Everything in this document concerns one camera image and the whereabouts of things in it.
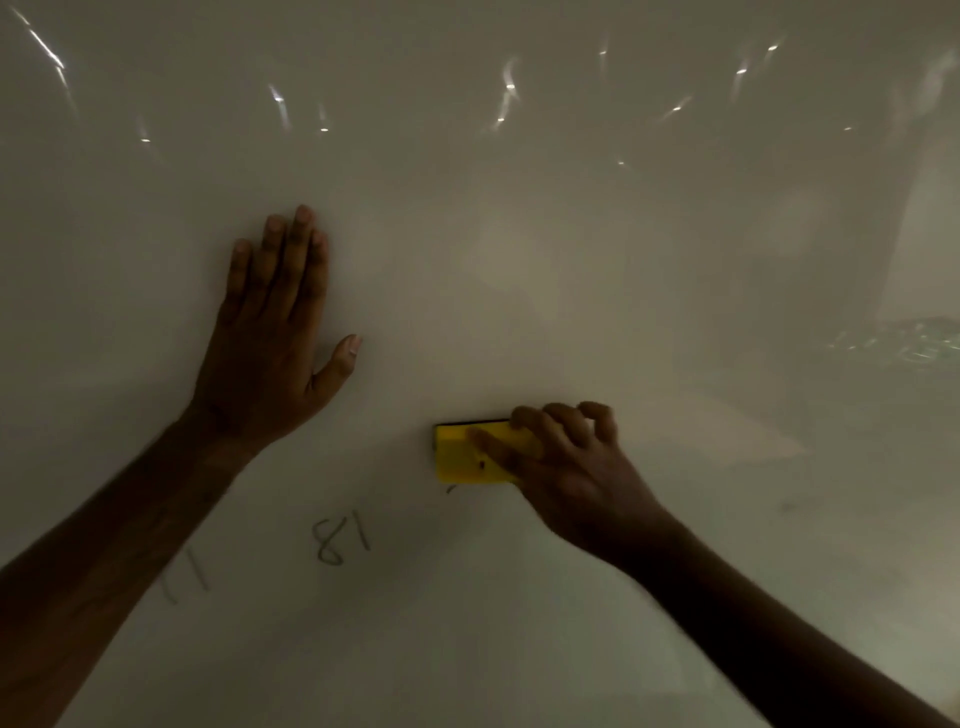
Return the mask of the person's left forearm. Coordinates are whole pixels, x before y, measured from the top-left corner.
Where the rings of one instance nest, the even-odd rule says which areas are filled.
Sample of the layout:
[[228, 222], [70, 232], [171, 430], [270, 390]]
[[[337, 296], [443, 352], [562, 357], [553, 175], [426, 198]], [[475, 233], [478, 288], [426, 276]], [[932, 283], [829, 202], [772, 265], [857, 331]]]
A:
[[0, 728], [54, 728], [153, 583], [257, 454], [182, 418], [0, 568]]

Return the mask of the person's left hand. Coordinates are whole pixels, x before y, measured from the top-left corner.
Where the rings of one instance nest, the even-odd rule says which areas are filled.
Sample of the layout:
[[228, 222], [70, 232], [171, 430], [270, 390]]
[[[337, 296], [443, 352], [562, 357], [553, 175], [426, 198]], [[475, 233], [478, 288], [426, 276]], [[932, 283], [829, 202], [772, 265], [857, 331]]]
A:
[[298, 429], [332, 401], [312, 399], [310, 394], [311, 377], [327, 363], [317, 365], [316, 354], [330, 287], [330, 241], [316, 212], [316, 230], [292, 314], [288, 319], [272, 316], [272, 289], [294, 214], [270, 215], [260, 241], [250, 241], [253, 254], [243, 306], [233, 320], [217, 316], [193, 394], [179, 419], [249, 457]]

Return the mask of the white whiteboard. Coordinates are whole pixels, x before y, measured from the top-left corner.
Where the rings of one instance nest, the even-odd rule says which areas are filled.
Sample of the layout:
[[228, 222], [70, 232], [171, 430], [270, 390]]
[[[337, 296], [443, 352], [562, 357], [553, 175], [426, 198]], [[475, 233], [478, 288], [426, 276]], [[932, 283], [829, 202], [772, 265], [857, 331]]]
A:
[[57, 728], [762, 728], [440, 422], [610, 406], [730, 564], [960, 723], [960, 0], [0, 0], [0, 564], [183, 409], [234, 240], [318, 360]]

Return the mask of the person's right hand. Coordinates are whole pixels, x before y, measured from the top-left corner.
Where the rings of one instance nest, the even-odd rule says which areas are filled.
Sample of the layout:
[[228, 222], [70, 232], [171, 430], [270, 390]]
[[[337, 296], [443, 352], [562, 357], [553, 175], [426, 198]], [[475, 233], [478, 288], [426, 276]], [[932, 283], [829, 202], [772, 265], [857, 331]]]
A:
[[514, 484], [547, 528], [572, 546], [637, 576], [679, 528], [621, 449], [613, 409], [584, 401], [588, 447], [570, 446], [545, 407], [516, 407], [510, 426], [534, 434], [543, 452], [530, 476]]

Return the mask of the yellow whiteboard eraser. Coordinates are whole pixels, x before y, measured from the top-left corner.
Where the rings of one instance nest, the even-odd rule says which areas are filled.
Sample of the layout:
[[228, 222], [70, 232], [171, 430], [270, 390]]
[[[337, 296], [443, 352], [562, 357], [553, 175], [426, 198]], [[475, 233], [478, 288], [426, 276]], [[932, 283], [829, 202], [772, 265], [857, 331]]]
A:
[[543, 456], [537, 437], [529, 430], [511, 427], [508, 419], [439, 423], [433, 427], [433, 453], [436, 477], [444, 486], [499, 484], [511, 479], [509, 472], [469, 440], [471, 428], [489, 433], [522, 455]]

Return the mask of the person's right forearm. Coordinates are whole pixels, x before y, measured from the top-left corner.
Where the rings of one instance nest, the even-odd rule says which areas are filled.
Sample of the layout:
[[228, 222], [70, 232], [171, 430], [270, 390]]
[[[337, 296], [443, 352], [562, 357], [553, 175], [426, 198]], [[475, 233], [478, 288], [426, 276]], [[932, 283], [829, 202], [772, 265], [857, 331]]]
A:
[[673, 516], [629, 574], [772, 728], [960, 728], [791, 612]]

